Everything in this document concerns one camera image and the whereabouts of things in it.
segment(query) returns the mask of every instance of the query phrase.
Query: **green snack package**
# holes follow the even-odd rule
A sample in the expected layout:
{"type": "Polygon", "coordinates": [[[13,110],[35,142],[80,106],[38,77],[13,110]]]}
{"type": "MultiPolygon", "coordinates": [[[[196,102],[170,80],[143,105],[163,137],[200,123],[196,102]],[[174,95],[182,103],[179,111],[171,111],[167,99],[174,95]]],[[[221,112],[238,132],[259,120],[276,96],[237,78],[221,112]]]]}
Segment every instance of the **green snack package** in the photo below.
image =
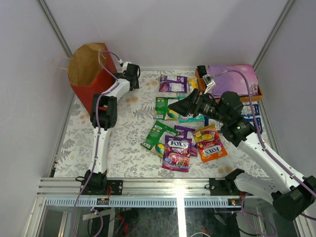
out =
{"type": "Polygon", "coordinates": [[[146,137],[146,140],[140,145],[162,158],[165,144],[164,137],[166,135],[176,136],[178,135],[178,131],[159,121],[156,121],[146,137]]]}
{"type": "MultiPolygon", "coordinates": [[[[186,96],[184,95],[179,95],[178,98],[179,100],[182,100],[186,96]]],[[[204,121],[204,116],[203,115],[198,115],[195,118],[192,115],[188,115],[187,117],[184,117],[182,115],[179,115],[179,123],[183,122],[196,122],[196,121],[204,121]]]]}
{"type": "Polygon", "coordinates": [[[176,97],[156,97],[154,119],[178,120],[179,114],[168,109],[168,105],[177,101],[178,98],[176,97]]]}

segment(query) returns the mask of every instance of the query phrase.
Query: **orange candy bag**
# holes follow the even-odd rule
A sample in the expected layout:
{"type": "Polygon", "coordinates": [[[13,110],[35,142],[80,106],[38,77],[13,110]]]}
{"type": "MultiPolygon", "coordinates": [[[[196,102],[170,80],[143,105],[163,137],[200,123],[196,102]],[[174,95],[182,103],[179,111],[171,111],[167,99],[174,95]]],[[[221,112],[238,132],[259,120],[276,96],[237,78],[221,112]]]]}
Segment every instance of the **orange candy bag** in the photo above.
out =
{"type": "Polygon", "coordinates": [[[208,162],[227,155],[215,124],[195,130],[194,140],[197,143],[202,162],[208,162]]]}

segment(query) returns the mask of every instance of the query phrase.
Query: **robotic arm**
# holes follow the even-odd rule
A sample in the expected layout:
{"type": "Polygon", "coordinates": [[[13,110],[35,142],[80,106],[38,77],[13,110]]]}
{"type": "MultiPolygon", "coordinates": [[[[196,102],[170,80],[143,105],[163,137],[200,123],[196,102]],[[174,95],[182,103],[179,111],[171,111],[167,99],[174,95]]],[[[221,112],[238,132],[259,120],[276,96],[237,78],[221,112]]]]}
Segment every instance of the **robotic arm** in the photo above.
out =
{"type": "MultiPolygon", "coordinates": [[[[207,85],[214,85],[207,75],[204,78],[207,85]]],[[[257,197],[273,204],[276,211],[285,219],[294,220],[300,213],[315,201],[313,190],[316,189],[316,179],[308,178],[286,163],[272,148],[260,141],[255,127],[241,116],[243,104],[235,92],[223,93],[219,103],[209,94],[194,89],[183,100],[170,104],[169,109],[182,116],[203,114],[210,119],[215,119],[223,126],[221,131],[224,137],[252,157],[258,165],[273,180],[267,182],[255,178],[243,170],[234,170],[226,176],[226,181],[234,182],[238,190],[254,194],[257,197]]]]}
{"type": "Polygon", "coordinates": [[[118,80],[111,88],[93,96],[90,120],[94,127],[94,145],[89,169],[81,182],[83,195],[106,195],[109,194],[108,192],[111,195],[121,195],[122,193],[122,180],[107,180],[108,143],[118,118],[118,100],[125,93],[139,89],[140,68],[130,62],[122,63],[121,66],[123,67],[122,73],[114,74],[118,80]]]}

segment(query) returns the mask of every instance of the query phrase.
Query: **glass panel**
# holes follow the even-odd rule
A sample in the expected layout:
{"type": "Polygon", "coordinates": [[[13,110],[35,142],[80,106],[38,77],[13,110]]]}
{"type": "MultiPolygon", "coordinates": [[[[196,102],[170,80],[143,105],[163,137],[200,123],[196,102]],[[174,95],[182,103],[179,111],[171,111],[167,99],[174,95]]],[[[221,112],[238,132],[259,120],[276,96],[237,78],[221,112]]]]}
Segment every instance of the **glass panel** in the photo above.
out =
{"type": "MultiPolygon", "coordinates": [[[[187,237],[191,237],[199,232],[211,237],[256,236],[256,232],[246,223],[241,213],[231,213],[232,210],[239,211],[240,208],[185,207],[183,211],[181,208],[183,207],[179,206],[179,209],[166,207],[98,208],[103,218],[103,229],[99,236],[177,237],[181,233],[184,235],[186,233],[187,237]]],[[[267,217],[276,227],[276,237],[298,236],[294,223],[283,219],[276,213],[272,205],[263,200],[247,198],[244,209],[267,217]]],[[[72,237],[71,211],[72,207],[50,206],[43,224],[43,236],[72,237]]],[[[273,234],[273,229],[268,222],[250,214],[247,214],[247,218],[258,230],[266,231],[269,235],[273,234]]],[[[74,220],[74,228],[78,237],[94,236],[101,226],[101,219],[91,212],[89,207],[78,207],[74,220]]]]}

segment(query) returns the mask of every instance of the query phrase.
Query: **floral tablecloth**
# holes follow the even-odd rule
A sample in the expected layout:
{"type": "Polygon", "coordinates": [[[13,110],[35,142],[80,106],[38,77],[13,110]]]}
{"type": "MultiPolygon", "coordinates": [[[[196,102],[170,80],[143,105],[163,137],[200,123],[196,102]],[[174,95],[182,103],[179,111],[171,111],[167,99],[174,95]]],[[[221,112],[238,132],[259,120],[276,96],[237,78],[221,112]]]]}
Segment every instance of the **floral tablecloth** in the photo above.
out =
{"type": "MultiPolygon", "coordinates": [[[[244,152],[235,148],[222,135],[228,155],[202,163],[200,157],[190,158],[188,173],[163,169],[162,159],[143,148],[143,142],[152,128],[156,97],[176,97],[175,93],[159,92],[159,76],[182,75],[194,77],[194,71],[142,72],[140,89],[126,93],[118,102],[118,120],[110,135],[108,151],[108,177],[144,178],[220,178],[235,168],[255,177],[266,177],[265,172],[244,152]]],[[[162,121],[173,127],[177,121],[162,121]]],[[[204,122],[182,123],[198,128],[204,122]]],[[[267,141],[263,125],[263,138],[267,141]]],[[[72,107],[66,135],[56,164],[54,177],[83,176],[89,167],[93,147],[93,128],[89,114],[78,98],[72,107]]]]}

